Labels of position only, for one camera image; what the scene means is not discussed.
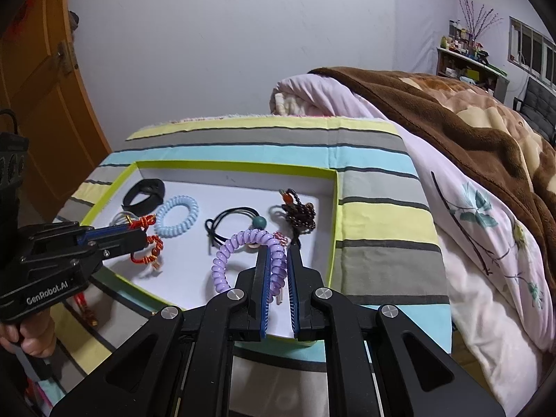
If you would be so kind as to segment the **person's left hand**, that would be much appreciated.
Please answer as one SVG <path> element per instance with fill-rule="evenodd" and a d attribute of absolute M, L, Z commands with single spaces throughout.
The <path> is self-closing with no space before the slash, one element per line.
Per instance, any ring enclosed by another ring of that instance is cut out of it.
<path fill-rule="evenodd" d="M 1 324 L 0 343 L 8 352 L 15 352 L 15 344 L 20 342 L 21 349 L 36 358 L 50 357 L 57 344 L 55 323 L 49 310 L 39 312 L 20 325 Z"/>

